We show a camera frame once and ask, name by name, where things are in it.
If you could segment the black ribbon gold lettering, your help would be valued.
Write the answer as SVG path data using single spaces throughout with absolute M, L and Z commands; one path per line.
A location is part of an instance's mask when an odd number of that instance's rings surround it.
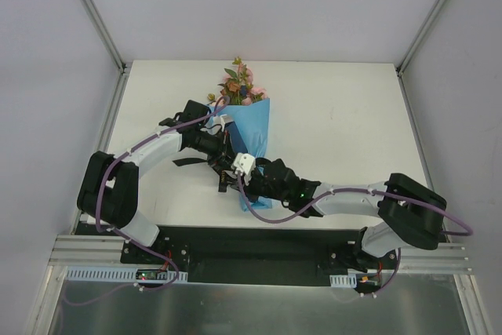
M 218 175 L 218 186 L 217 190 L 219 193 L 226 193 L 229 189 L 237 190 L 236 178 L 233 176 L 232 172 L 228 169 L 224 169 L 217 163 L 210 163 L 208 160 L 203 158 L 188 157 L 174 159 L 173 163 L 177 167 L 189 166 L 195 164 L 204 164 L 209 166 L 214 173 Z

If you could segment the blue wrapping paper sheet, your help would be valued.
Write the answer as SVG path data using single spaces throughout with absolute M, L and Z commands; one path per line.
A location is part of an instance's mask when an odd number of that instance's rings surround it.
M 229 116 L 231 123 L 224 128 L 229 128 L 233 151 L 262 158 L 267 150 L 270 104 L 265 99 L 249 105 L 229 105 L 212 117 L 208 126 L 220 124 L 219 117 Z

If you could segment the fake flower stem orange blooms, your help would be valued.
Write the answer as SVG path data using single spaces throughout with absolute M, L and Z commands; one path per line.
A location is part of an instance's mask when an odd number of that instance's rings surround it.
M 229 97 L 230 105 L 248 105 L 250 104 L 248 80 L 242 75 L 232 77 L 228 75 L 223 83 L 219 84 L 220 93 L 209 93 L 207 100 L 211 104 L 215 104 L 222 96 Z

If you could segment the fake flower stem pink roses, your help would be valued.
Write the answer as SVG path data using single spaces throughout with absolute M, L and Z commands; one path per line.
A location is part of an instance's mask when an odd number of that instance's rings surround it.
M 266 89 L 254 84 L 253 72 L 240 56 L 231 65 L 224 69 L 227 76 L 219 84 L 220 95 L 228 96 L 230 105 L 249 106 L 268 98 Z

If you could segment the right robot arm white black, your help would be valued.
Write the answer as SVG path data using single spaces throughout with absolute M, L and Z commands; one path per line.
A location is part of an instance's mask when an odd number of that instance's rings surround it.
M 335 249 L 346 268 L 367 271 L 403 246 L 434 250 L 442 237 L 445 199 L 402 173 L 350 188 L 300 178 L 281 159 L 240 154 L 232 169 L 247 206 L 254 199 L 274 199 L 291 211 L 287 220 L 334 215 L 380 219 L 363 227 L 354 243 Z

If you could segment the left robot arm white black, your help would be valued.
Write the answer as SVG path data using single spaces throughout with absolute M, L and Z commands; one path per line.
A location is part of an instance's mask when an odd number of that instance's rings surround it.
M 235 147 L 240 138 L 234 119 L 225 114 L 227 98 L 214 109 L 190 100 L 172 118 L 158 124 L 155 131 L 124 152 L 93 153 L 89 159 L 77 207 L 124 238 L 139 244 L 138 253 L 148 263 L 160 262 L 168 249 L 166 236 L 158 225 L 138 209 L 140 178 L 160 162 L 185 148 L 206 155 L 206 162 L 220 176 L 232 169 Z

